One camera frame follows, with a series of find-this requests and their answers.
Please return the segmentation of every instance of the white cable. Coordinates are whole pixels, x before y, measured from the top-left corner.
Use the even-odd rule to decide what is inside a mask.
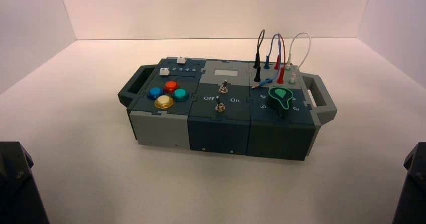
[[[301,33],[297,34],[297,35],[293,38],[293,40],[291,41],[291,44],[290,44],[290,50],[288,51],[288,61],[287,61],[287,63],[290,63],[290,60],[291,60],[291,48],[293,47],[294,40],[296,40],[296,38],[297,38],[299,35],[301,35],[301,34],[305,34],[305,35],[307,35],[307,36],[309,37],[309,48],[307,49],[307,53],[306,53],[305,58],[302,60],[301,64],[299,65],[299,69],[300,69],[300,67],[303,65],[303,63],[305,62],[305,60],[306,60],[307,56],[309,55],[310,47],[311,47],[311,45],[312,45],[312,38],[310,37],[309,33],[307,33],[307,32],[301,32]]]

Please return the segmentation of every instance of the red button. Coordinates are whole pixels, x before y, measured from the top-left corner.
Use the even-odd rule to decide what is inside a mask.
[[[173,93],[176,89],[179,88],[179,85],[177,85],[177,82],[175,81],[168,81],[165,85],[164,85],[164,92],[167,93]]]

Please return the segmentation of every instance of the handle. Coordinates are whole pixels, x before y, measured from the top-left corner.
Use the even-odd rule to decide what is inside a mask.
[[[133,76],[117,94],[122,105],[129,107],[133,100],[139,97],[138,92],[147,81],[151,73],[154,71],[156,66],[157,65],[145,65],[139,67],[135,74],[133,74]]]
[[[316,102],[316,107],[313,107],[312,111],[318,116],[321,125],[334,119],[337,109],[321,78],[318,75],[307,73],[300,75],[306,85],[306,91],[311,91],[313,100]]]

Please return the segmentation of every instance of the screen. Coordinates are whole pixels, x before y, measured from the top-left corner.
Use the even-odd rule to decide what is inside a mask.
[[[221,69],[215,69],[215,75],[221,75],[221,76],[237,76],[238,71],[234,70],[221,70]]]

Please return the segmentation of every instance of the green knob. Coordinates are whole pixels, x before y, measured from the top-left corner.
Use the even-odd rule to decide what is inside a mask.
[[[285,87],[273,87],[268,91],[266,103],[272,109],[278,111],[281,117],[285,116],[290,109],[293,92]]]

